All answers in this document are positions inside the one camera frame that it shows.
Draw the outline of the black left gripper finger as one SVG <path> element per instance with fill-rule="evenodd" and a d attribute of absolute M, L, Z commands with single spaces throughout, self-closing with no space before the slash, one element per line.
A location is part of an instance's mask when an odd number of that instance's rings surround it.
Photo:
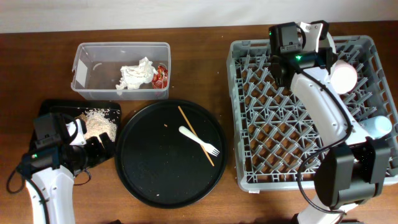
<path fill-rule="evenodd" d="M 102 143 L 98 140 L 97 137 L 91 137 L 86 140 L 86 147 L 92 149 L 101 149 L 103 147 Z"/>
<path fill-rule="evenodd" d="M 107 133 L 102 133 L 99 135 L 99 138 L 101 139 L 101 143 L 104 147 L 104 150 L 106 152 L 115 152 L 116 150 L 116 145 L 115 143 L 109 138 Z"/>

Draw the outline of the peanut shells and rice scraps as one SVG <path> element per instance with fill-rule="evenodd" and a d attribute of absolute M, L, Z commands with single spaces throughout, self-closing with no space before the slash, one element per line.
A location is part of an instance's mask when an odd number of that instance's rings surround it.
<path fill-rule="evenodd" d="M 115 119 L 107 118 L 110 112 L 110 109 L 92 109 L 77 116 L 86 124 L 87 132 L 84 134 L 86 140 L 97 137 L 101 141 L 100 134 L 106 133 L 110 140 L 115 142 L 118 126 Z"/>

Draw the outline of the pink bowl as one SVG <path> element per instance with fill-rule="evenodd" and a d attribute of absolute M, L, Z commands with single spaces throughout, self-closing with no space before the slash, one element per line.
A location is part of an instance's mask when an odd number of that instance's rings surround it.
<path fill-rule="evenodd" d="M 358 73 L 349 63 L 338 60 L 330 77 L 331 85 L 337 94 L 342 95 L 351 91 L 357 84 Z"/>

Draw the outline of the white tissue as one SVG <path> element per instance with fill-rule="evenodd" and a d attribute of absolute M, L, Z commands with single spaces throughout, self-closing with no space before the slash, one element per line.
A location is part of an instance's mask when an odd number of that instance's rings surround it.
<path fill-rule="evenodd" d="M 152 66 L 152 61 L 147 57 L 142 58 L 138 65 L 122 66 L 120 71 L 122 77 L 119 84 L 116 85 L 117 90 L 137 90 L 143 83 L 150 83 L 154 75 L 158 74 L 158 71 Z"/>

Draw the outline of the wooden chopstick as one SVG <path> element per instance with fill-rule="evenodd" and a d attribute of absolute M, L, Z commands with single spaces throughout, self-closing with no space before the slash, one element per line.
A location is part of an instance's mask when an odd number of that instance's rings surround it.
<path fill-rule="evenodd" d="M 185 112 L 183 111 L 182 107 L 180 105 L 177 106 L 180 114 L 182 115 L 183 119 L 185 120 L 186 124 L 188 125 L 187 129 L 190 130 L 193 134 L 195 134 L 198 137 L 198 134 L 196 133 L 195 129 L 193 128 L 190 120 L 188 119 L 187 115 L 185 114 Z M 215 163 L 213 162 L 212 158 L 211 158 L 211 154 L 207 153 L 203 146 L 200 146 L 202 151 L 204 152 L 206 158 L 208 159 L 208 161 L 210 162 L 211 166 L 214 167 Z"/>

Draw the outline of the red snack wrapper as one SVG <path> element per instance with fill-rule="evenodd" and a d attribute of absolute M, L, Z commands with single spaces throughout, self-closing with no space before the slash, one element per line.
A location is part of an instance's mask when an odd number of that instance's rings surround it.
<path fill-rule="evenodd" d="M 157 67 L 157 73 L 154 74 L 152 79 L 153 89 L 164 89 L 167 87 L 169 80 L 169 71 L 164 64 L 159 64 Z"/>

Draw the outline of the white plastic fork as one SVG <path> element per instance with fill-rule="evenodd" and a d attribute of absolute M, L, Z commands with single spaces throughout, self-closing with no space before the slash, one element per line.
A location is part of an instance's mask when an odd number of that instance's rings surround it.
<path fill-rule="evenodd" d="M 205 143 L 202 141 L 199 137 L 197 137 L 195 134 L 193 134 L 190 130 L 188 130 L 185 126 L 180 126 L 178 128 L 178 131 L 182 133 L 184 136 L 190 138 L 191 140 L 195 141 L 198 143 L 200 146 L 203 146 L 204 150 L 211 154 L 212 156 L 218 156 L 220 154 L 220 151 L 211 145 L 210 143 Z"/>

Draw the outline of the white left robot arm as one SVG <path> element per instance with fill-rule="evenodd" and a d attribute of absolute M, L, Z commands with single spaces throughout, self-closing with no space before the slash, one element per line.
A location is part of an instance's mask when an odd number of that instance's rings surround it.
<path fill-rule="evenodd" d="M 107 133 L 85 139 L 85 122 L 47 113 L 34 120 L 35 139 L 14 169 L 28 189 L 34 223 L 74 223 L 75 177 L 114 156 Z"/>

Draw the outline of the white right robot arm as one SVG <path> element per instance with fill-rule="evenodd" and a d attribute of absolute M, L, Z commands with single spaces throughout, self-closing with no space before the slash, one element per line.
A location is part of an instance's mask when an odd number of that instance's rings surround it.
<path fill-rule="evenodd" d="M 313 177 L 316 195 L 292 222 L 339 223 L 381 194 L 389 145 L 360 126 L 331 82 L 338 56 L 327 22 L 278 24 L 269 28 L 269 38 L 277 86 L 303 103 L 323 142 L 324 159 Z"/>

